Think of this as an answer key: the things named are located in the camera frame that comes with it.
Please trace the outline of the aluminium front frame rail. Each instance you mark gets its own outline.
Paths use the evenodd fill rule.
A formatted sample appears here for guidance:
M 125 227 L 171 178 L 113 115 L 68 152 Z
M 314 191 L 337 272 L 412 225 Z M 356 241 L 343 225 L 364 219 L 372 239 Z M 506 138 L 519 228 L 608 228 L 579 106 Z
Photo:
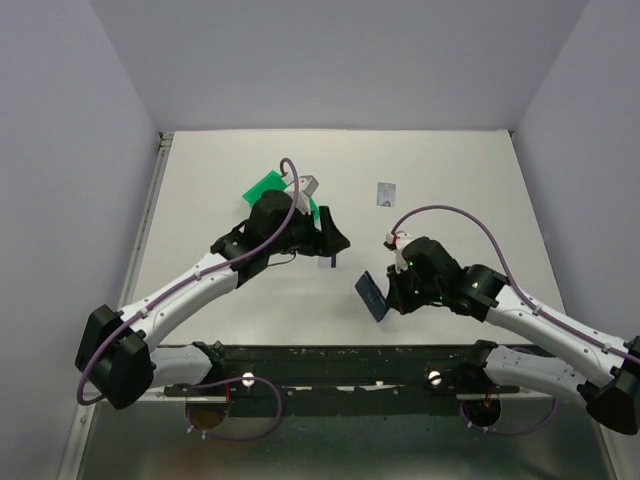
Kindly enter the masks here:
M 76 480 L 78 478 L 96 409 L 97 404 L 76 408 L 57 480 Z

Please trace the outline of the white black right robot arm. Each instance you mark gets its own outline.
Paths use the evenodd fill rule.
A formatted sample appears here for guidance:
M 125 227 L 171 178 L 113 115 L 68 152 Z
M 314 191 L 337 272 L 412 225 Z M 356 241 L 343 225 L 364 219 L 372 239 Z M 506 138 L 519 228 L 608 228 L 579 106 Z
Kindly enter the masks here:
M 384 243 L 395 260 L 387 269 L 387 305 L 402 315 L 425 306 L 508 330 L 546 351 L 536 357 L 485 344 L 464 362 L 469 390 L 524 387 L 583 406 L 615 432 L 639 432 L 639 341 L 598 332 L 517 289 L 514 281 L 480 264 L 462 267 L 437 241 L 401 232 Z

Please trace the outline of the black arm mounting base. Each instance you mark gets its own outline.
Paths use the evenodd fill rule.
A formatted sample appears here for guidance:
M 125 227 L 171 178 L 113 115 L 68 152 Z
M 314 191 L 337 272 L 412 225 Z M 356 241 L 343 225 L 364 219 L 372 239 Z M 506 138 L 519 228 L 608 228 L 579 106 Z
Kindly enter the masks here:
M 492 344 L 391 346 L 210 346 L 213 370 L 196 389 L 168 397 L 226 396 L 236 417 L 454 415 L 458 398 L 512 394 L 482 370 Z

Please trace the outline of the aluminium table edge rail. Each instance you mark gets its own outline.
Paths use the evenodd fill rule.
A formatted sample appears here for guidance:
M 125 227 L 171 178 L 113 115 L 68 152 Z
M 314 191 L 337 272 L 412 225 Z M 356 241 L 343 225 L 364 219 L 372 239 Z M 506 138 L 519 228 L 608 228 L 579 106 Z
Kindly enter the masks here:
M 139 277 L 144 251 L 146 248 L 150 225 L 158 201 L 161 184 L 166 170 L 167 161 L 170 155 L 174 139 L 174 132 L 160 132 L 159 146 L 154 163 L 149 188 L 147 190 L 142 215 L 138 224 L 136 238 L 131 252 L 124 283 L 117 301 L 118 307 L 124 307 L 133 302 L 133 296 Z

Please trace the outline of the silver card on table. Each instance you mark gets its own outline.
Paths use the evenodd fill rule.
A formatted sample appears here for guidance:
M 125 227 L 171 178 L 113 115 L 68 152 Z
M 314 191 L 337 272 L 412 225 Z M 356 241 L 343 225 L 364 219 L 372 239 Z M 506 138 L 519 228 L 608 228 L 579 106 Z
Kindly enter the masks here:
M 386 208 L 394 208 L 396 205 L 396 184 L 379 182 L 376 191 L 376 205 Z

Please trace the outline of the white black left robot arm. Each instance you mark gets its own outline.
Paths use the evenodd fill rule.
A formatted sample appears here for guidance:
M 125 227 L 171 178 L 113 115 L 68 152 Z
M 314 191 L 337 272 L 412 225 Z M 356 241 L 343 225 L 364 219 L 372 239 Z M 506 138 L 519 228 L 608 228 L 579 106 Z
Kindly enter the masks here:
M 219 359 L 202 342 L 161 348 L 179 325 L 210 302 L 264 271 L 273 255 L 331 257 L 349 248 L 328 207 L 301 211 L 291 194 L 269 190 L 249 217 L 220 237 L 196 264 L 142 300 L 114 311 L 106 305 L 88 318 L 75 366 L 114 408 L 136 402 L 148 389 L 190 385 L 214 393 L 222 380 Z

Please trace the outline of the green plastic bin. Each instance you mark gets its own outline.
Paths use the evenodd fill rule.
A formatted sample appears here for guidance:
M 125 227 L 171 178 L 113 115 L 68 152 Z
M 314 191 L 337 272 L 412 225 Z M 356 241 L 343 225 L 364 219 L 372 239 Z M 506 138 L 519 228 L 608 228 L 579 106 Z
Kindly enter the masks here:
M 294 192 L 293 175 L 287 173 L 282 176 L 280 173 L 272 170 L 247 190 L 243 194 L 243 199 L 247 201 L 250 206 L 253 206 L 261 198 L 262 194 L 269 190 L 284 191 L 292 195 Z M 309 198 L 300 191 L 297 206 L 303 213 L 312 213 L 315 220 L 319 218 L 319 210 L 313 200 L 313 196 Z

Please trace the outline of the grey striped credit card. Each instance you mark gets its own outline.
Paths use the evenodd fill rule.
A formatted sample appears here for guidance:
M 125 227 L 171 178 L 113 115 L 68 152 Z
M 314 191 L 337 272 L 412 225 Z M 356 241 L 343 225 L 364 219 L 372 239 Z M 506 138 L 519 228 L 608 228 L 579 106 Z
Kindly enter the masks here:
M 318 267 L 322 269 L 335 269 L 337 267 L 337 256 L 319 257 Z

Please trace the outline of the blue leather card holder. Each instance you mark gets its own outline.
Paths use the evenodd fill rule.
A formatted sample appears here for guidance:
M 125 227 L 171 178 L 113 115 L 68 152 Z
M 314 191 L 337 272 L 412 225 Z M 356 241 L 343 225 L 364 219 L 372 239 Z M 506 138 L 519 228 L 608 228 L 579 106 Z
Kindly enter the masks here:
M 389 311 L 385 296 L 368 271 L 364 271 L 354 286 L 364 305 L 376 323 L 380 323 Z

